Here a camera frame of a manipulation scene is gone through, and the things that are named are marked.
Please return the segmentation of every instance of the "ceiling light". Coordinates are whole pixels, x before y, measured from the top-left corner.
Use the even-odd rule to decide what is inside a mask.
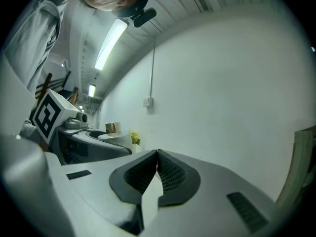
[[[95,85],[90,84],[90,86],[89,86],[89,93],[88,93],[89,97],[93,97],[94,96],[94,91],[95,91]]]
[[[116,42],[118,41],[122,33],[127,28],[127,26],[128,24],[126,22],[118,18],[114,21],[100,48],[97,62],[94,66],[96,69],[103,69],[105,62],[107,61],[110,55],[110,52],[112,51],[113,47],[115,46]]]

